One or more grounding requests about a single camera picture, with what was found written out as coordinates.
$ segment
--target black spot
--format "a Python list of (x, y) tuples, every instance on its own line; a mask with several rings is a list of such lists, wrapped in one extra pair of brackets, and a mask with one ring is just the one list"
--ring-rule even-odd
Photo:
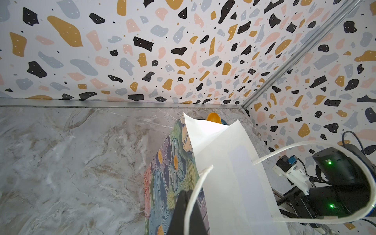
[(293, 33), (296, 29), (297, 25), (294, 25), (293, 23), (290, 23), (288, 27), (286, 28), (286, 31), (289, 31), (290, 33)]
[(365, 117), (370, 123), (376, 122), (376, 113), (373, 111), (372, 108), (368, 108), (365, 110)]
[(248, 55), (249, 53), (251, 53), (251, 49), (252, 49), (252, 46), (251, 45), (248, 45), (247, 48), (244, 49), (244, 51), (240, 54), (240, 55)]
[(324, 105), (327, 105), (327, 106), (336, 106), (338, 107), (339, 104), (341, 103), (340, 100), (330, 100), (330, 99), (327, 99), (324, 103)]
[(269, 18), (269, 25), (270, 27), (274, 27), (277, 24), (281, 23), (281, 20), (276, 17), (276, 15), (273, 13)]
[(370, 155), (371, 153), (375, 152), (376, 151), (376, 145), (370, 145), (368, 147), (366, 147), (364, 149), (364, 152), (367, 154), (367, 155)]
[(316, 113), (315, 113), (315, 117), (320, 118), (322, 114), (323, 114), (323, 112), (321, 112), (321, 111), (316, 111)]
[(346, 21), (343, 23), (343, 29), (345, 30), (345, 33), (355, 33), (355, 23), (353, 21)]
[(358, 67), (357, 67), (357, 69), (358, 69), (358, 74), (361, 74), (361, 73), (363, 72), (364, 68), (363, 68), (362, 66), (363, 66), (363, 64), (359, 64), (359, 65), (358, 65)]
[(148, 74), (145, 75), (145, 76), (142, 78), (142, 80), (147, 81), (147, 82), (150, 82), (150, 80), (152, 79), (152, 76), (153, 76), (154, 74), (155, 74), (155, 73), (153, 73), (153, 72), (148, 72)]
[(200, 40), (200, 44), (206, 42), (209, 39), (209, 35), (206, 35), (203, 37), (203, 39)]
[(70, 99), (74, 98), (73, 96), (67, 95), (65, 93), (62, 94), (61, 97), (62, 98), (60, 100), (70, 100)]
[(101, 23), (105, 22), (105, 20), (102, 17), (100, 17), (99, 15), (96, 15), (94, 13), (90, 13), (89, 17), (96, 24), (101, 24)]
[(271, 87), (276, 93), (282, 91), (280, 88), (276, 87), (276, 86), (272, 86)]
[(184, 8), (179, 14), (177, 15), (182, 19), (187, 19), (187, 8)]
[(211, 98), (204, 100), (204, 102), (202, 102), (201, 104), (203, 105), (203, 104), (205, 104), (208, 101), (211, 101)]
[(33, 26), (34, 24), (39, 24), (38, 14), (27, 8), (23, 9), (22, 20), (30, 26)]
[(238, 47), (238, 44), (237, 43), (235, 43), (234, 45), (232, 45), (232, 48), (231, 48), (231, 51), (233, 52), (233, 51), (236, 51), (236, 48)]
[(204, 85), (203, 82), (200, 83), (200, 84), (196, 87), (196, 90), (197, 90), (197, 91), (201, 91), (201, 89), (202, 89), (202, 85)]
[(276, 44), (276, 42), (274, 42), (273, 44), (270, 45), (269, 49), (265, 52), (265, 55), (268, 54), (269, 52), (271, 52), (271, 50), (273, 49), (275, 44)]
[(218, 23), (222, 23), (223, 20), (226, 18), (227, 14), (230, 12), (231, 8), (234, 6), (234, 0), (227, 0), (227, 2), (223, 5), (221, 10), (221, 17), (219, 18)]
[(270, 131), (275, 132), (278, 129), (278, 126), (271, 126)]
[(230, 19), (236, 20), (236, 12), (234, 12), (234, 14), (232, 14), (232, 16), (230, 17)]
[(326, 77), (325, 77), (325, 75), (322, 76), (322, 77), (316, 78), (316, 79), (313, 81), (312, 85), (309, 86), (309, 87), (310, 87), (310, 88), (317, 87), (318, 85), (320, 85), (320, 84), (323, 83), (323, 82), (326, 82)]
[(270, 10), (272, 10), (273, 8), (275, 8), (276, 6), (278, 6), (279, 4), (283, 3), (285, 0), (279, 0), (275, 3), (272, 3), (270, 1), (269, 5), (264, 9), (264, 14)]
[(368, 97), (368, 95), (365, 95), (362, 98), (357, 98), (356, 101), (357, 102), (372, 102), (372, 103), (376, 103), (376, 99), (370, 98), (370, 97)]
[(316, 21), (312, 21), (311, 23), (309, 23), (308, 25), (308, 28), (313, 28), (314, 26), (316, 26)]
[(84, 92), (82, 94), (79, 94), (80, 99), (79, 100), (86, 100), (87, 98), (90, 98), (92, 96), (95, 96), (97, 93), (89, 91), (89, 92)]
[(147, 7), (150, 3), (154, 2), (154, 0), (144, 0), (144, 6)]
[(219, 62), (215, 65), (215, 67), (219, 67), (219, 66), (221, 66), (221, 64), (222, 64), (222, 61), (219, 61)]
[(329, 51), (329, 46), (326, 44), (318, 46), (318, 51), (319, 52), (328, 52)]
[(174, 48), (171, 50), (171, 53), (173, 54), (176, 54), (176, 55), (184, 55), (184, 52), (187, 50), (186, 47), (178, 47), (178, 48)]
[(245, 32), (245, 31), (249, 30), (250, 26), (251, 26), (251, 21), (248, 21), (244, 25), (239, 26), (239, 28), (238, 28), (238, 34), (241, 34), (241, 33)]
[(117, 56), (117, 55), (119, 55), (119, 53), (117, 52), (117, 50), (110, 51), (110, 54), (111, 54), (112, 56)]
[(349, 91), (357, 87), (359, 84), (359, 80), (357, 78), (351, 79), (348, 83), (347, 86), (345, 87), (345, 91)]
[(109, 77), (112, 81), (114, 81), (114, 82), (116, 82), (116, 81), (118, 81), (118, 82), (120, 82), (120, 83), (123, 82), (123, 80), (122, 80), (121, 78), (118, 78), (118, 77), (115, 77), (115, 76), (112, 76), (112, 75), (108, 75), (108, 77)]
[(163, 98), (162, 96), (158, 96), (157, 98), (155, 98), (156, 101), (159, 101), (159, 102), (164, 102), (166, 101), (167, 99), (166, 98)]
[(38, 78), (47, 76), (47, 73), (36, 61), (29, 62), (29, 69), (27, 72), (37, 76)]
[(128, 100), (139, 101), (144, 99), (144, 94), (128, 95)]
[(242, 86), (238, 91), (241, 92), (241, 90), (243, 90), (245, 88), (245, 86)]
[(254, 70), (254, 69), (252, 69), (252, 68), (250, 68), (249, 70), (248, 70), (248, 73), (250, 73), (250, 74), (254, 74), (256, 72), (256, 70)]
[(138, 37), (134, 37), (133, 42), (134, 42), (135, 46), (142, 47), (142, 48), (144, 48), (148, 51), (152, 51), (152, 47), (153, 47), (153, 44), (154, 44), (152, 42), (143, 40), (142, 38), (138, 38)]
[(328, 129), (330, 132), (337, 133), (337, 129), (339, 128), (338, 123), (332, 123), (323, 126), (323, 128)]

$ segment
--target yellow object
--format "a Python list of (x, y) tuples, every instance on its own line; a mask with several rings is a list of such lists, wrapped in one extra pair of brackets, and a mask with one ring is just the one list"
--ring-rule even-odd
[(214, 112), (211, 112), (208, 117), (206, 118), (207, 121), (212, 121), (214, 123), (219, 123), (219, 124), (222, 124), (221, 122), (221, 118), (219, 117), (218, 114), (214, 113)]

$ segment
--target white rope handle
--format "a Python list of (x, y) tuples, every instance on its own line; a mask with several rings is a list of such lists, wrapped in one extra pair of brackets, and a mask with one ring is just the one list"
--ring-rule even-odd
[(185, 210), (185, 215), (184, 215), (184, 235), (189, 235), (189, 224), (191, 220), (191, 214), (193, 211), (193, 206), (196, 203), (197, 197), (199, 196), (202, 184), (204, 183), (207, 175), (209, 172), (213, 169), (213, 165), (210, 165), (208, 168), (205, 168), (202, 170), (199, 175), (200, 178), (196, 183), (196, 186), (193, 189), (193, 192), (191, 194), (191, 197), (189, 198), (187, 208)]
[(342, 223), (349, 223), (352, 221), (360, 220), (361, 218), (365, 217), (366, 215), (369, 214), (369, 212), (373, 209), (374, 205), (376, 204), (376, 183), (375, 179), (373, 178), (371, 172), (367, 168), (367, 166), (357, 157), (355, 156), (352, 152), (348, 151), (346, 148), (339, 146), (337, 144), (332, 144), (329, 142), (320, 142), (320, 141), (302, 141), (294, 144), (290, 144), (286, 147), (280, 148), (279, 150), (276, 150), (272, 152), (271, 154), (268, 154), (256, 161), (253, 162), (253, 165), (256, 165), (282, 151), (285, 151), (287, 149), (290, 149), (292, 147), (297, 147), (297, 146), (303, 146), (303, 145), (325, 145), (325, 146), (330, 146), (333, 147), (342, 153), (344, 153), (346, 156), (351, 158), (363, 171), (365, 174), (368, 183), (370, 184), (370, 200), (368, 201), (367, 205), (354, 214), (342, 218), (337, 218), (337, 219), (308, 219), (308, 218), (273, 218), (274, 221), (279, 221), (279, 222), (298, 222), (298, 223), (320, 223), (320, 224), (342, 224)]

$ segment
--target terrazzo pattern wall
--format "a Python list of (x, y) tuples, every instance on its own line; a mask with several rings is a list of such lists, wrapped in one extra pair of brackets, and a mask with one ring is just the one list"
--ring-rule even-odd
[(0, 1), (0, 97), (241, 104), (343, 0)]
[[(295, 142), (340, 144), (353, 131), (376, 163), (376, 2), (365, 0), (250, 107), (271, 152)], [(359, 147), (347, 134), (346, 143)], [(281, 155), (306, 158), (326, 146), (298, 147)]]

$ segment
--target gray marble countertop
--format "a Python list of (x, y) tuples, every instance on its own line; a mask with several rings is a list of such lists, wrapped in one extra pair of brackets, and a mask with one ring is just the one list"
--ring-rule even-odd
[[(239, 119), (259, 156), (268, 154), (241, 109), (0, 107), (1, 230), (144, 234), (143, 173), (183, 112)], [(274, 164), (263, 162), (272, 187), (283, 191), (288, 182), (272, 172)], [(314, 234), (309, 226), (288, 227), (293, 235)]]

